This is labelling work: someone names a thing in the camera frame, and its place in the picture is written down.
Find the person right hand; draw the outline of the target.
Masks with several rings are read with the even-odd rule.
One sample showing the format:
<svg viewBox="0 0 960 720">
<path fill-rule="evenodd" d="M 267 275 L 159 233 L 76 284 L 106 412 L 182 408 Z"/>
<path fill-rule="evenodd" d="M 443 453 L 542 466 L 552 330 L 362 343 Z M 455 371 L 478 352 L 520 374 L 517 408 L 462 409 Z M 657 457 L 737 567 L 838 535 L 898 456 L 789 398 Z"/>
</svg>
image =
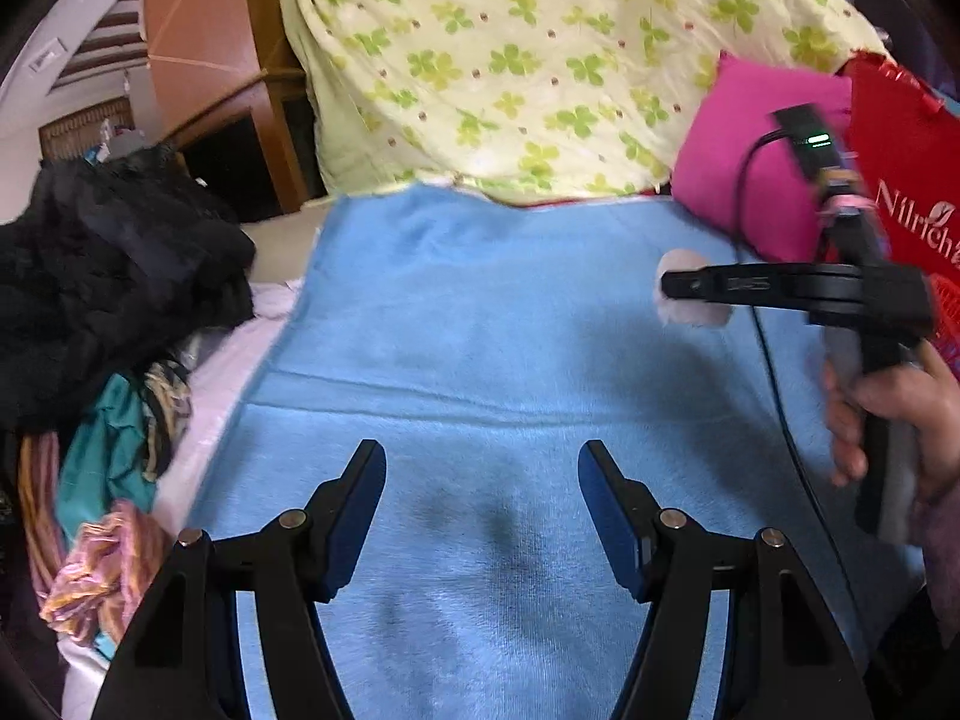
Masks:
<svg viewBox="0 0 960 720">
<path fill-rule="evenodd" d="M 890 367 L 843 387 L 832 361 L 823 366 L 825 426 L 832 434 L 835 486 L 869 470 L 862 445 L 866 416 L 909 424 L 918 437 L 918 497 L 939 499 L 958 483 L 958 380 L 937 349 L 923 341 L 916 362 Z"/>
</svg>

